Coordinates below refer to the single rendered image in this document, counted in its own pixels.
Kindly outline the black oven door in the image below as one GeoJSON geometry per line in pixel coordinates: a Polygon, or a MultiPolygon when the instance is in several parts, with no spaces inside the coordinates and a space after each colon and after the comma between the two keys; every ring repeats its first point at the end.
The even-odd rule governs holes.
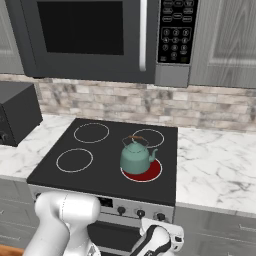
{"type": "Polygon", "coordinates": [[[129,256],[140,239],[138,228],[102,221],[90,224],[88,234],[101,256],[129,256]]]}

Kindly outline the black hob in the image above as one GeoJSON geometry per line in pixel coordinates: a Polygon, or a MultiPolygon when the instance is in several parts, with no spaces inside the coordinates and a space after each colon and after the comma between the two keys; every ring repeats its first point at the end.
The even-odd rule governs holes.
{"type": "Polygon", "coordinates": [[[178,129],[135,123],[75,119],[27,178],[33,185],[173,206],[176,201],[178,129]],[[161,174],[136,182],[120,169],[132,135],[156,155],[161,174]]]}

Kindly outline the grey drawer front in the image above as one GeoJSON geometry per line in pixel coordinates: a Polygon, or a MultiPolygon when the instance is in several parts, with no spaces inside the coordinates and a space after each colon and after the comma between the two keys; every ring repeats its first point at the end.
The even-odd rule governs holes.
{"type": "Polygon", "coordinates": [[[0,179],[0,198],[15,202],[33,203],[33,198],[26,182],[0,179]]]}
{"type": "Polygon", "coordinates": [[[256,218],[177,207],[174,223],[184,229],[178,256],[256,256],[256,218]]]}
{"type": "Polygon", "coordinates": [[[0,199],[0,244],[25,249],[38,224],[33,205],[0,199]]]}

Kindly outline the black toaster oven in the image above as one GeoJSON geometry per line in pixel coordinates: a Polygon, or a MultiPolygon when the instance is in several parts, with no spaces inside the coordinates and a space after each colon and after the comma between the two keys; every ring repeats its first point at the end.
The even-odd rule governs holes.
{"type": "Polygon", "coordinates": [[[33,83],[0,81],[0,145],[17,147],[42,121],[33,83]]]}

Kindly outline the teal kettle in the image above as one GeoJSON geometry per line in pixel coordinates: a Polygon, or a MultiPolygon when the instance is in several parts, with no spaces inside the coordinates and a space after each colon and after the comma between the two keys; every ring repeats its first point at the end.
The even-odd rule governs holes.
{"type": "Polygon", "coordinates": [[[145,173],[156,160],[157,149],[149,153],[149,142],[142,136],[129,135],[122,139],[124,148],[121,151],[120,167],[132,175],[145,173]]]}

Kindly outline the silver oven front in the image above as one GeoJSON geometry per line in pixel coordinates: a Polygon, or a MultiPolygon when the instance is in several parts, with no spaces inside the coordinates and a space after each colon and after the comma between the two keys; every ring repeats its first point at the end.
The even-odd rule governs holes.
{"type": "Polygon", "coordinates": [[[112,224],[141,227],[141,219],[136,212],[145,211],[146,218],[157,220],[157,213],[165,214],[166,220],[173,220],[173,206],[145,203],[127,199],[102,197],[99,195],[63,189],[48,188],[38,185],[29,185],[30,192],[35,200],[35,212],[40,220],[49,221],[50,214],[55,214],[70,231],[71,241],[64,250],[64,256],[72,253],[82,253],[82,249],[88,249],[89,243],[93,243],[88,226],[96,221],[112,224]],[[120,216],[117,208],[123,206],[126,212],[120,216]]]}

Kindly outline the grey microwave oven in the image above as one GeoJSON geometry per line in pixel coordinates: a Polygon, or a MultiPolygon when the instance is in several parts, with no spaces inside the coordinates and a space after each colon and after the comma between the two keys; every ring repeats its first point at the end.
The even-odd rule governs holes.
{"type": "Polygon", "coordinates": [[[200,0],[5,0],[26,76],[186,87],[200,0]]]}

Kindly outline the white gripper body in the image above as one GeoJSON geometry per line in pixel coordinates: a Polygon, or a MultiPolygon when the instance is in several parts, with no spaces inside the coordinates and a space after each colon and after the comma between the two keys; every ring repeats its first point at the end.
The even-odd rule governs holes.
{"type": "Polygon", "coordinates": [[[151,225],[161,226],[165,228],[171,235],[184,235],[184,230],[181,226],[173,225],[163,221],[151,220],[146,217],[143,217],[141,219],[140,235],[143,236],[151,225]]]}

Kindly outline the grey cupboard door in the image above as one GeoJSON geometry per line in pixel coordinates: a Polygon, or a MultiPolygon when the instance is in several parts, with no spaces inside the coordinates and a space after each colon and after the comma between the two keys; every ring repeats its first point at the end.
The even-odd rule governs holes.
{"type": "Polygon", "coordinates": [[[256,89],[256,0],[200,0],[190,83],[256,89]]]}
{"type": "Polygon", "coordinates": [[[0,74],[23,74],[5,0],[0,0],[0,74]]]}

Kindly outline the grey microwave door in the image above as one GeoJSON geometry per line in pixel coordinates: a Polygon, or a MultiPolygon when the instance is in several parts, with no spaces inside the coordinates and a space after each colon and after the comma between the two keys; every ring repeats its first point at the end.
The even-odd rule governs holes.
{"type": "Polygon", "coordinates": [[[158,0],[147,0],[146,71],[139,68],[140,0],[5,0],[24,73],[154,83],[158,0]]]}

